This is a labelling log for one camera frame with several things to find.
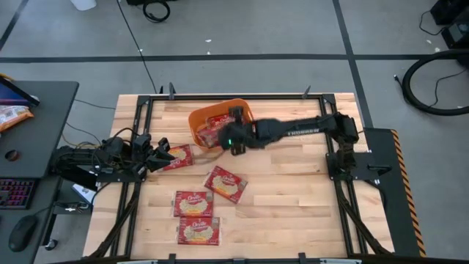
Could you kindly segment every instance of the orange basket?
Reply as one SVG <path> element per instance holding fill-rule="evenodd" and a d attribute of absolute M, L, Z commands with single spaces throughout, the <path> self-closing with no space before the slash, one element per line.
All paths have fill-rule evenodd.
<path fill-rule="evenodd" d="M 209 150 L 220 150 L 221 147 L 205 147 L 202 145 L 202 142 L 199 140 L 199 137 L 196 135 L 197 131 L 200 128 L 206 126 L 207 118 L 216 117 L 222 114 L 228 114 L 228 110 L 233 106 L 242 106 L 243 107 L 243 117 L 245 122 L 251 122 L 254 120 L 251 109 L 246 101 L 243 99 L 233 99 L 228 100 L 223 103 L 217 103 L 213 106 L 207 106 L 201 109 L 192 111 L 189 114 L 189 127 L 191 128 L 193 141 L 196 143 L 197 147 L 200 147 L 203 151 Z"/>

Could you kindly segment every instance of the wooden tabletop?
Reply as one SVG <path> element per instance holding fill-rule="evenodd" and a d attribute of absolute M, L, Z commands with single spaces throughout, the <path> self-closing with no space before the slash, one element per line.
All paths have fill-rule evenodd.
<path fill-rule="evenodd" d="M 338 111 L 355 118 L 361 131 L 354 94 L 336 93 L 335 96 Z M 119 96 L 111 135 L 132 127 L 137 97 Z M 149 173 L 141 187 L 131 258 L 167 259 L 170 253 L 177 254 L 178 259 L 296 258 L 299 252 L 305 252 L 307 257 L 346 257 L 336 193 L 325 161 L 328 149 L 324 134 L 289 137 L 269 145 L 266 150 L 247 150 L 236 157 L 225 152 L 215 159 L 217 153 L 203 153 L 193 144 L 188 115 L 219 102 L 154 102 L 152 144 L 155 146 L 164 136 L 171 146 L 191 144 L 196 164 Z M 248 104 L 256 119 L 292 120 L 320 115 L 317 100 L 249 100 Z M 130 133 L 121 136 L 129 139 Z M 360 136 L 356 152 L 367 150 L 365 137 Z M 174 192 L 206 190 L 203 180 L 215 165 L 249 182 L 243 197 L 235 205 L 215 195 L 215 216 L 221 217 L 220 246 L 178 245 L 179 219 L 171 215 Z M 84 255 L 96 250 L 114 225 L 120 191 L 121 183 L 112 183 L 96 198 Z M 364 224 L 387 250 L 393 251 L 379 191 L 358 181 L 355 191 Z M 127 227 L 122 230 L 119 253 L 123 253 Z M 355 228 L 350 230 L 358 253 Z"/>

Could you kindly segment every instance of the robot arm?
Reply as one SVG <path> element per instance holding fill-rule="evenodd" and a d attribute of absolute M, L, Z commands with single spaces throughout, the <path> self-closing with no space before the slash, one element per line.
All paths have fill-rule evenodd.
<path fill-rule="evenodd" d="M 339 143 L 339 167 L 350 169 L 355 165 L 353 145 L 358 141 L 358 132 L 352 117 L 335 113 L 290 121 L 260 119 L 243 124 L 240 118 L 243 115 L 241 107 L 230 109 L 229 114 L 234 117 L 234 122 L 220 129 L 218 140 L 224 150 L 231 149 L 232 155 L 245 153 L 246 147 L 263 149 L 285 136 L 326 133 Z"/>

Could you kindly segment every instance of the red snack package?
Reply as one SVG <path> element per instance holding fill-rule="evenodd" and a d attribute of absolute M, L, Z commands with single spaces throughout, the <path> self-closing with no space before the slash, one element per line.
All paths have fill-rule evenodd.
<path fill-rule="evenodd" d="M 177 191 L 174 198 L 174 216 L 212 217 L 213 192 Z"/>
<path fill-rule="evenodd" d="M 177 243 L 217 246 L 220 243 L 220 218 L 181 217 Z"/>
<path fill-rule="evenodd" d="M 194 160 L 191 146 L 189 144 L 179 147 L 172 147 L 168 153 L 173 155 L 176 159 L 172 160 L 170 165 L 162 168 L 163 171 L 193 165 Z"/>
<path fill-rule="evenodd" d="M 216 117 L 211 117 L 207 119 L 208 127 L 211 129 L 219 130 L 224 127 L 229 122 L 234 122 L 235 119 L 230 117 L 228 114 L 222 114 Z"/>
<path fill-rule="evenodd" d="M 238 203 L 243 195 L 245 187 L 248 185 L 246 180 L 215 166 L 208 174 L 204 186 L 220 194 L 228 200 Z"/>
<path fill-rule="evenodd" d="M 217 147 L 220 145 L 218 142 L 218 131 L 212 128 L 203 128 L 197 132 L 197 136 L 204 143 L 205 147 Z"/>

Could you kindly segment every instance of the coiled cable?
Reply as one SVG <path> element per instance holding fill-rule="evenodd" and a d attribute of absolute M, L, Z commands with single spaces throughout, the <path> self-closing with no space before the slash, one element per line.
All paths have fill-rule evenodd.
<path fill-rule="evenodd" d="M 435 114 L 439 116 L 457 116 L 461 114 L 469 114 L 469 106 L 465 106 L 458 109 L 436 109 L 433 106 L 428 106 L 422 103 L 417 97 L 413 94 L 412 88 L 410 87 L 410 80 L 413 74 L 425 64 L 432 62 L 436 59 L 458 59 L 461 56 L 469 57 L 469 49 L 468 50 L 449 50 L 449 51 L 442 51 L 432 55 L 429 55 L 423 59 L 418 60 L 414 65 L 410 66 L 409 70 L 404 75 L 402 79 L 402 94 L 404 99 L 412 106 L 416 107 L 418 110 L 424 111 L 429 114 Z"/>

